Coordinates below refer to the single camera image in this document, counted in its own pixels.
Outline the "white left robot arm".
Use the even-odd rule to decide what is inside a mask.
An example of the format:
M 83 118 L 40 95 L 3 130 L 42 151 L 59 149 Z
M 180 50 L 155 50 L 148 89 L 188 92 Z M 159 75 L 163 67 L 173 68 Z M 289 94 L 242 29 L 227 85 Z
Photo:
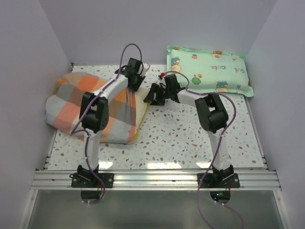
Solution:
M 114 76 L 105 85 L 93 93 L 85 92 L 80 109 L 79 121 L 84 132 L 84 162 L 77 168 L 77 175 L 88 187 L 94 187 L 99 181 L 98 150 L 102 131 L 106 128 L 109 116 L 109 103 L 122 90 L 130 89 L 136 92 L 145 79 L 150 65 L 140 60 L 130 58 L 124 66 L 120 65 Z

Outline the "cream pillow yellow trim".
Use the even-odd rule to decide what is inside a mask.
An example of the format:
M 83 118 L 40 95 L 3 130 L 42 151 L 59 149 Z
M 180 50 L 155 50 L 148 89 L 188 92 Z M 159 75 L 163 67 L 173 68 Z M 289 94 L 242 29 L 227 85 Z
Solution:
M 147 110 L 150 104 L 145 103 L 144 99 L 148 95 L 149 90 L 145 87 L 140 87 L 135 95 L 135 108 L 136 108 L 136 119 L 135 119 L 135 135 L 132 142 L 136 141 L 139 136 L 140 127 L 145 119 Z

